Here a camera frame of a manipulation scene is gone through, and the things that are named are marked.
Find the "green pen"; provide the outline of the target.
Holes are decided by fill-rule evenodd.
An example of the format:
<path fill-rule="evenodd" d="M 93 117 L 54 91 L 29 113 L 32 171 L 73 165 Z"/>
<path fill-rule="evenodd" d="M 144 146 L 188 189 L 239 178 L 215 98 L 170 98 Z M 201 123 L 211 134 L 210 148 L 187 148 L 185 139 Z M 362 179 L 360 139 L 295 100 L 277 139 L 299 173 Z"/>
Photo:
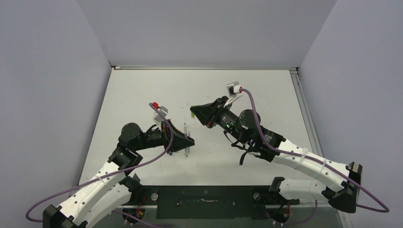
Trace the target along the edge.
<path fill-rule="evenodd" d="M 188 133 L 187 133 L 187 125 L 186 125 L 186 123 L 184 123 L 183 133 L 184 133 L 185 138 L 187 139 L 188 138 Z M 186 147 L 184 149 L 184 151 L 185 151 L 185 157 L 188 157 L 189 156 L 189 148 Z"/>

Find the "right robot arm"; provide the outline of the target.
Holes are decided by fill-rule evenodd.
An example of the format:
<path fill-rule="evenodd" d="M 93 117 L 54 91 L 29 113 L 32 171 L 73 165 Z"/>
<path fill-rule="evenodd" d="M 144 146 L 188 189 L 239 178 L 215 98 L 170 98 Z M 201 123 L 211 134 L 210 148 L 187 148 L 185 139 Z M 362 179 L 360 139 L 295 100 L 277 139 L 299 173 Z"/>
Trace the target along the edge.
<path fill-rule="evenodd" d="M 230 98 L 223 96 L 212 103 L 192 106 L 190 111 L 203 126 L 220 126 L 225 134 L 230 134 L 235 139 L 233 147 L 312 178 L 307 182 L 277 178 L 273 181 L 274 187 L 268 191 L 272 202 L 310 199 L 326 201 L 346 213 L 356 212 L 363 170 L 361 164 L 331 161 L 301 148 L 260 125 L 260 116 L 255 108 L 234 114 L 230 109 L 231 102 Z"/>

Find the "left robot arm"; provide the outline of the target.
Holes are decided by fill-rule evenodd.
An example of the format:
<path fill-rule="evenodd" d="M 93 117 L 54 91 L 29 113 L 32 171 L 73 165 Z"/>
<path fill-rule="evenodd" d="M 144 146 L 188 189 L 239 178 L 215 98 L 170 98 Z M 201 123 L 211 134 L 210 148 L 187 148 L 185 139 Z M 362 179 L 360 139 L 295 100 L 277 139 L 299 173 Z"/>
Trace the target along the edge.
<path fill-rule="evenodd" d="M 171 125 L 153 125 L 143 132 L 136 123 L 123 126 L 116 149 L 100 170 L 66 201 L 43 212 L 44 228 L 91 228 L 117 207 L 141 200 L 141 183 L 130 173 L 143 159 L 139 150 L 162 146 L 167 153 L 192 147 L 195 141 Z"/>

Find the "purple pen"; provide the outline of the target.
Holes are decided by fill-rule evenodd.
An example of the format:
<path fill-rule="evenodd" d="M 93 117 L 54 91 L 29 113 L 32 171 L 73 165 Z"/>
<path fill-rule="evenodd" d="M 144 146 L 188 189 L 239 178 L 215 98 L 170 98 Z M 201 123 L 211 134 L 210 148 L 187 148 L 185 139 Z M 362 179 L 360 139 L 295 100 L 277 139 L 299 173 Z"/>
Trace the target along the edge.
<path fill-rule="evenodd" d="M 187 141 L 188 141 L 188 146 L 185 148 L 185 157 L 187 158 L 187 157 L 189 157 L 192 140 L 191 140 L 191 137 L 190 137 L 190 132 L 186 132 L 185 136 L 186 136 Z"/>

